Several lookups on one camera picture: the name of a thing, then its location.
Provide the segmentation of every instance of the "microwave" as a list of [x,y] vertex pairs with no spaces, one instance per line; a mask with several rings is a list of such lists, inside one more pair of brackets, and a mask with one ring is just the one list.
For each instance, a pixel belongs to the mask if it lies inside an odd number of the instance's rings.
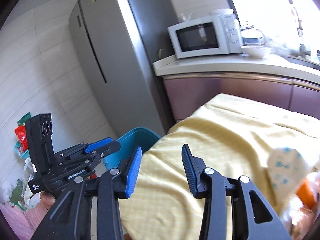
[[188,20],[168,31],[177,58],[241,53],[243,45],[234,14]]

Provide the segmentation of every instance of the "microwave door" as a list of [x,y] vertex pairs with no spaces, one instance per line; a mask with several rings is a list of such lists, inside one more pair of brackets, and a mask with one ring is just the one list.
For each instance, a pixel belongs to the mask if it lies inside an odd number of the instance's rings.
[[212,22],[180,29],[176,34],[182,52],[219,48]]
[[174,36],[177,58],[227,54],[229,51],[219,16],[211,18],[210,22],[197,22],[177,29]]

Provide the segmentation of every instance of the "pink cloth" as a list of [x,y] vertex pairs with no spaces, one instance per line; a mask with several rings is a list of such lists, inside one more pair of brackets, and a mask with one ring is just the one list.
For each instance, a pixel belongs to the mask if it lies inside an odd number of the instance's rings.
[[20,240],[30,240],[48,212],[41,203],[27,211],[22,211],[17,206],[12,208],[0,204],[0,210]]

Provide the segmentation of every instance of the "refrigerator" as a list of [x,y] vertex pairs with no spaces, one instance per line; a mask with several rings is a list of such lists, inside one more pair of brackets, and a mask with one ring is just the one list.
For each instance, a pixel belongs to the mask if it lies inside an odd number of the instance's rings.
[[69,27],[82,68],[118,136],[143,126],[163,136],[174,125],[152,63],[174,54],[171,0],[78,0]]

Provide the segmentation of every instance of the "screw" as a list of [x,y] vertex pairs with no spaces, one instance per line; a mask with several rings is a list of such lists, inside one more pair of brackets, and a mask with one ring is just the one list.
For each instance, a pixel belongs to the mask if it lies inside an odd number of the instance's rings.
[[83,178],[81,176],[75,177],[75,183],[81,183]]
[[117,174],[119,174],[119,172],[120,171],[117,168],[110,170],[110,174],[112,174],[112,175],[117,175]]
[[243,182],[243,183],[248,183],[250,181],[250,179],[247,177],[247,176],[241,176],[240,177],[240,180]]
[[214,169],[212,169],[212,168],[205,168],[205,169],[204,169],[204,172],[205,172],[206,174],[212,175],[212,174],[214,174]]

